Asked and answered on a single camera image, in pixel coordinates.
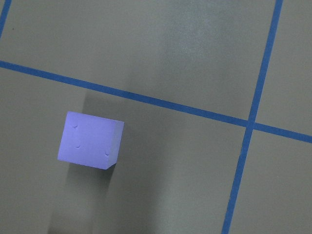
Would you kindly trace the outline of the purple foam block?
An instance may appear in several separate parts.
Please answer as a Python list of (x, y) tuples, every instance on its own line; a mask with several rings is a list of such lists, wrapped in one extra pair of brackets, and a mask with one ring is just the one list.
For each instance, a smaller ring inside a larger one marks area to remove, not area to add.
[(124, 122), (68, 112), (58, 160), (107, 170), (117, 163)]

